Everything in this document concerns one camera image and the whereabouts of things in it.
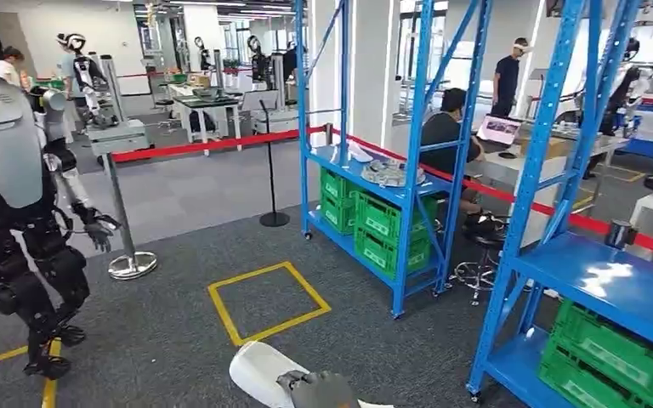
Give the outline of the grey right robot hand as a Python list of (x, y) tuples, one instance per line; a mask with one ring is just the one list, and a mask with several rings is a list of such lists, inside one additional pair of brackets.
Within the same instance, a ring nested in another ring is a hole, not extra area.
[(296, 408), (359, 408), (346, 378), (331, 371), (288, 371), (276, 382), (291, 398)]

